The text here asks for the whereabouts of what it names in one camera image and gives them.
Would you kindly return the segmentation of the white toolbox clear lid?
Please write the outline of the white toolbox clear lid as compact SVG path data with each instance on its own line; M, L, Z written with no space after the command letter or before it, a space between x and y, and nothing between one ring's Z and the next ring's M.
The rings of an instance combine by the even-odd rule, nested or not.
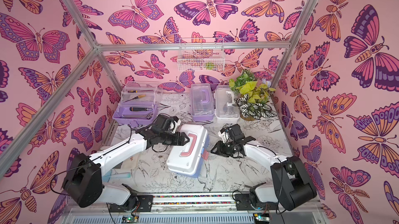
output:
M215 116L219 124L237 124L240 110L235 106L235 94L228 85L218 85L215 90Z

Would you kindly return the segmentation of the blue toolbox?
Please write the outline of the blue toolbox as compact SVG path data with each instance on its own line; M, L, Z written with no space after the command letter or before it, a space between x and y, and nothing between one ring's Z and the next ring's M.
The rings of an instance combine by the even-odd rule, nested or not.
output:
M166 165L173 173L197 178L204 161L208 158L208 131L201 125L185 124L180 132L186 134L189 142L184 146L173 146Z

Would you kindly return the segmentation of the purple toolbox clear lid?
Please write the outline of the purple toolbox clear lid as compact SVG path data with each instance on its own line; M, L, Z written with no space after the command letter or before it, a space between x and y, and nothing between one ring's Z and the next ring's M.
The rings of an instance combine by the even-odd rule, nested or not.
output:
M198 83L191 85L191 116L194 122L212 121L215 114L214 96L211 85Z

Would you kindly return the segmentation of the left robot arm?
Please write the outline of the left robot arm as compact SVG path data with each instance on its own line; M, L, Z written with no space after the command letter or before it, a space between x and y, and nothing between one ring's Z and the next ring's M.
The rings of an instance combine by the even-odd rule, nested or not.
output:
M136 130L123 142L91 155L77 155L66 172L63 190L81 208L106 203L118 205L126 212L137 209L137 191L126 184L105 183L103 176L126 159L157 144L187 144L187 134L177 130L180 124L178 117L160 114L151 124Z

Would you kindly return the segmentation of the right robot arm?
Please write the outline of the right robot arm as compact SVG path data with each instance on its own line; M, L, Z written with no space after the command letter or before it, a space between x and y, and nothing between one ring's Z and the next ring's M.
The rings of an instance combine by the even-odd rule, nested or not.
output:
M284 156L267 148L254 137L246 137L238 124L222 128L221 138L211 150L212 154L225 158L248 158L265 168L272 175L272 185L258 184L249 190L249 201L253 208L268 206L291 211L318 195L304 164L297 156Z

